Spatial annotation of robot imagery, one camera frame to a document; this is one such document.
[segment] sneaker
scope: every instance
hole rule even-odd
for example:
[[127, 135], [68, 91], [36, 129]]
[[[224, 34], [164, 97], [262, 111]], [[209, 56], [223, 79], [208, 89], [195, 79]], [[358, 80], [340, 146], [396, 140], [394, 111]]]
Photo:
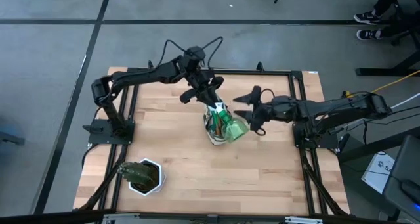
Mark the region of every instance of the sneaker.
[[381, 35], [381, 32], [378, 32], [380, 30], [358, 30], [357, 31], [357, 38], [360, 40], [379, 40], [382, 37], [379, 37], [379, 35]]
[[353, 16], [354, 20], [363, 23], [363, 24], [377, 24], [381, 19], [378, 16], [372, 14], [372, 12], [366, 12], [363, 14], [355, 14]]

